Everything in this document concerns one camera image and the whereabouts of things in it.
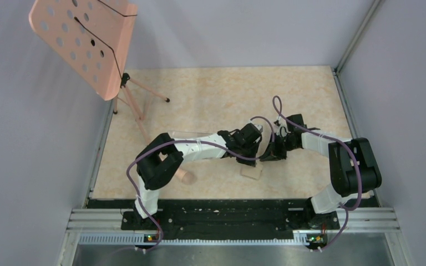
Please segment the clear plastic box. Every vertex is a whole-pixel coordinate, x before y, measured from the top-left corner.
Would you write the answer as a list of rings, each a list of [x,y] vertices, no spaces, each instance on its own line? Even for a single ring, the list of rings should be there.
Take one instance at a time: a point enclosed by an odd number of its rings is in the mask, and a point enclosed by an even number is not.
[[[173,139],[197,139],[212,135],[211,132],[168,131]]]

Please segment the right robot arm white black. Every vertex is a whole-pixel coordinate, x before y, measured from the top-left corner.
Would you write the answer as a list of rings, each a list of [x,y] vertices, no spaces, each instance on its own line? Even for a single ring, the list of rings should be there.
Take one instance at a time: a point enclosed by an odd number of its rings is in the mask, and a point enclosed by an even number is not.
[[[319,153],[329,160],[330,183],[308,198],[303,208],[303,221],[318,228],[338,208],[358,208],[363,194],[382,184],[382,176],[369,140],[332,136],[313,127],[308,128],[302,114],[286,117],[285,132],[271,137],[260,161],[279,161],[296,149]]]

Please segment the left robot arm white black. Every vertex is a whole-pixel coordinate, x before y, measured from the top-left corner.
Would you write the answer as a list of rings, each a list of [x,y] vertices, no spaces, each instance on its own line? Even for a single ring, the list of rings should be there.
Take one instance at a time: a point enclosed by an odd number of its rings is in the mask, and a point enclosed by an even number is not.
[[[220,130],[197,138],[173,138],[168,133],[158,135],[132,163],[139,184],[136,188],[135,223],[142,229],[149,229],[155,224],[160,189],[172,180],[185,162],[232,157],[238,163],[254,166],[262,132],[261,125],[249,122],[241,129]]]

